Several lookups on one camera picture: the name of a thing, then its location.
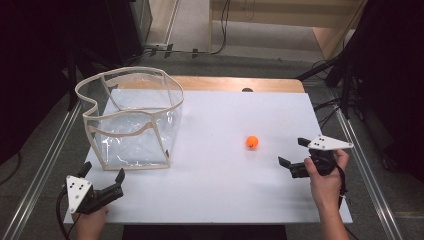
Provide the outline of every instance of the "black cable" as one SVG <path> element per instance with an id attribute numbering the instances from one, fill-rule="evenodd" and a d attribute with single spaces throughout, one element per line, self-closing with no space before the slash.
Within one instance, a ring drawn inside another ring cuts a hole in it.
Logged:
<path id="1" fill-rule="evenodd" d="M 80 217 L 81 217 L 81 213 L 78 215 L 77 219 L 75 220 L 74 224 L 72 224 L 71 228 L 69 228 L 69 231 L 68 231 L 68 237 L 69 237 L 69 238 L 71 238 L 71 237 L 70 237 L 70 235 L 71 235 L 71 231 L 72 231 L 72 229 L 75 227 L 75 225 L 77 224 L 77 222 L 78 222 L 78 220 L 79 220 L 79 218 L 80 218 Z"/>
<path id="2" fill-rule="evenodd" d="M 223 35 L 223 41 L 221 44 L 221 48 L 215 52 L 188 52 L 188 51 L 175 51 L 175 50 L 160 50 L 160 49 L 155 49 L 155 50 L 150 50 L 147 52 L 144 52 L 140 57 L 145 56 L 147 54 L 153 53 L 153 52 L 163 52 L 163 53 L 187 53 L 187 54 L 206 54 L 206 55 L 215 55 L 220 53 L 222 50 L 224 50 L 224 48 L 227 45 L 227 24 L 228 24 L 228 15 L 230 12 L 230 0 L 225 1 L 225 5 L 224 8 L 222 9 L 222 13 L 221 13 L 221 30 L 222 30 L 222 35 Z"/>
<path id="3" fill-rule="evenodd" d="M 56 219 L 57 223 L 59 224 L 60 230 L 62 231 L 63 237 L 65 237 L 66 240 L 70 240 L 68 233 L 66 232 L 65 225 L 63 225 L 62 222 L 62 216 L 60 214 L 60 203 L 63 199 L 63 197 L 67 194 L 67 190 L 64 187 L 62 191 L 60 192 L 59 196 L 57 197 L 56 201 Z"/>
<path id="4" fill-rule="evenodd" d="M 355 236 L 355 234 L 353 234 L 353 232 L 351 232 L 350 230 L 349 230 L 349 228 L 347 228 L 346 226 L 345 226 L 345 228 L 346 228 L 346 230 L 347 230 L 347 232 L 354 238 L 354 239 L 356 239 L 356 240 L 359 240 L 359 238 L 357 238 L 356 236 Z"/>
<path id="5" fill-rule="evenodd" d="M 325 126 L 325 124 L 327 124 L 328 120 L 330 120 L 330 118 L 334 115 L 334 113 L 337 112 L 337 110 L 339 110 L 340 107 L 336 107 L 331 113 L 330 115 L 328 115 L 327 117 L 325 117 L 324 119 L 320 120 L 318 123 L 324 122 L 321 126 L 320 129 L 322 130 Z"/>
<path id="6" fill-rule="evenodd" d="M 341 98 L 334 98 L 330 101 L 324 102 L 324 103 L 320 103 L 320 104 L 316 104 L 313 103 L 314 106 L 314 112 L 317 112 L 318 110 L 324 108 L 324 107 L 334 107 L 335 105 L 338 106 L 338 104 L 340 103 Z M 354 99 L 349 99 L 349 106 L 353 107 L 355 106 L 356 100 Z"/>
<path id="7" fill-rule="evenodd" d="M 21 153 L 18 152 L 18 163 L 16 164 L 15 169 L 13 169 L 12 173 L 10 173 L 9 176 L 7 176 L 5 179 L 0 181 L 0 186 L 6 183 L 7 181 L 9 181 L 9 179 L 11 179 L 15 175 L 15 173 L 18 171 L 19 167 L 21 166 L 21 162 L 22 162 L 22 156 L 21 156 Z"/>
<path id="8" fill-rule="evenodd" d="M 336 168 L 337 168 L 337 170 L 339 171 L 340 178 L 341 178 L 341 181 L 342 181 L 342 185 L 340 186 L 340 196 L 339 196 L 339 209 L 340 209 L 340 206 L 342 205 L 342 200 L 343 200 L 343 198 L 344 198 L 344 195 L 347 193 L 347 189 L 346 189 L 346 175 L 345 175 L 345 173 L 344 173 L 343 169 L 342 169 L 339 165 L 336 165 Z M 349 234 L 350 234 L 353 238 L 355 238 L 356 240 L 359 240 L 359 239 L 355 236 L 355 234 L 353 234 L 353 232 L 351 232 L 351 231 L 349 230 L 349 228 L 347 228 L 347 227 L 346 227 L 346 225 L 345 225 L 345 228 L 346 228 L 346 230 L 349 232 Z"/>
<path id="9" fill-rule="evenodd" d="M 314 64 L 312 64 L 312 67 L 311 67 L 311 69 L 313 69 L 314 67 L 315 67 L 315 65 L 317 64 L 317 63 L 320 63 L 320 62 L 325 62 L 325 64 L 327 64 L 327 60 L 319 60 L 319 61 L 316 61 L 316 62 L 314 62 Z M 319 79 L 321 79 L 321 80 L 325 80 L 325 78 L 322 78 L 322 77 L 320 77 L 320 76 L 318 76 L 317 74 L 315 74 L 314 75 L 315 77 L 317 77 L 317 78 L 319 78 Z"/>

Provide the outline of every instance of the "metal rail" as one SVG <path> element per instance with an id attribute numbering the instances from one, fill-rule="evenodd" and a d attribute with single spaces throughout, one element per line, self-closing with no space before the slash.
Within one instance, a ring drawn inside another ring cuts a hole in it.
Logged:
<path id="1" fill-rule="evenodd" d="M 335 98 L 335 94 L 333 94 L 330 90 L 329 94 L 332 99 Z M 368 164 L 368 160 L 365 157 L 350 120 L 346 120 L 340 110 L 337 110 L 337 117 L 343 132 L 346 135 L 347 141 L 355 145 L 355 147 L 352 149 L 354 159 L 356 160 L 359 171 L 361 172 L 362 179 L 364 180 L 365 186 L 368 189 L 368 193 L 370 194 L 371 200 L 374 204 L 378 217 L 380 218 L 383 229 L 386 232 L 387 239 L 402 240 L 403 237 L 397 225 L 396 219 L 394 218 L 392 210 L 390 209 L 390 206 L 380 189 L 377 179 L 370 165 Z"/>
<path id="2" fill-rule="evenodd" d="M 44 188 L 44 185 L 50 176 L 53 166 L 56 163 L 56 159 L 62 149 L 62 146 L 68 137 L 68 134 L 78 116 L 81 109 L 81 103 L 78 102 L 76 106 L 66 114 L 62 125 L 59 128 L 49 150 L 44 157 L 43 162 L 40 165 L 31 185 L 26 191 L 24 197 L 21 199 L 18 208 L 13 216 L 6 233 L 3 236 L 3 240 L 19 239 L 28 218 L 30 217 L 32 210 L 37 203 L 37 200 Z"/>

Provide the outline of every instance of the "white table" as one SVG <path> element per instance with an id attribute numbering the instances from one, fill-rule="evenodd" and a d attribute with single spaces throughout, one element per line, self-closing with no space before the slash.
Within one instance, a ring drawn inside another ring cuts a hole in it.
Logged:
<path id="1" fill-rule="evenodd" d="M 185 91 L 171 168 L 126 171 L 124 196 L 107 221 L 121 224 L 287 224 L 319 222 L 309 178 L 292 179 L 277 156 L 301 162 L 297 138 L 320 134 L 305 93 Z M 259 146 L 245 147 L 256 135 Z M 103 171 L 92 150 L 86 179 L 102 189 L 117 172 Z M 352 222 L 345 202 L 340 209 Z M 70 223 L 69 214 L 65 218 Z"/>

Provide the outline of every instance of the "hand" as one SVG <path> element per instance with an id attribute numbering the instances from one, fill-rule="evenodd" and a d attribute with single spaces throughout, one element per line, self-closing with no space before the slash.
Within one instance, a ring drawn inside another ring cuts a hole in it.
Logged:
<path id="1" fill-rule="evenodd" d="M 107 207 L 102 207 L 89 215 L 80 213 L 72 214 L 72 219 L 76 222 L 75 228 L 77 231 L 77 239 L 99 240 L 102 236 L 108 213 L 109 209 Z"/>
<path id="2" fill-rule="evenodd" d="M 334 151 L 337 165 L 345 171 L 349 155 L 343 150 Z M 318 210 L 339 208 L 341 178 L 337 168 L 327 176 L 321 176 L 310 158 L 305 159 L 305 167 L 311 178 L 311 192 Z"/>
<path id="3" fill-rule="evenodd" d="M 349 155 L 343 150 L 336 150 L 334 158 L 337 165 L 345 171 Z M 311 178 L 311 193 L 321 220 L 322 239 L 348 240 L 349 236 L 339 213 L 342 180 L 338 169 L 334 168 L 330 175 L 321 176 L 310 158 L 305 159 L 305 167 Z"/>

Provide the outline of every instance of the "transparent bag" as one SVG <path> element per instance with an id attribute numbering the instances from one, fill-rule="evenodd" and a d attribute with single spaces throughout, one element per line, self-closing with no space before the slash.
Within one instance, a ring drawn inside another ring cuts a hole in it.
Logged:
<path id="1" fill-rule="evenodd" d="M 184 95 L 168 74 L 121 68 L 81 81 L 75 92 L 88 140 L 104 170 L 170 167 Z"/>

